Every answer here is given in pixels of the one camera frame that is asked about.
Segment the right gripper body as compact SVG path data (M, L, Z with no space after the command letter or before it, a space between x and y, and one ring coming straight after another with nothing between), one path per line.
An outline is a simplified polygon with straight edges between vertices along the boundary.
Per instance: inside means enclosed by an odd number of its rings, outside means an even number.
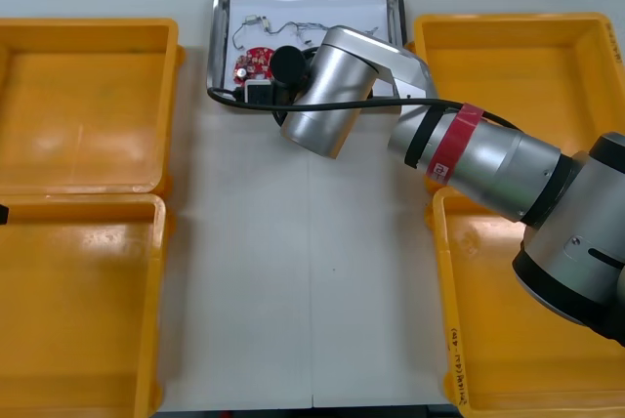
M293 104L292 95L288 89L273 88L271 92L271 112L274 121L281 126L288 114L288 107Z

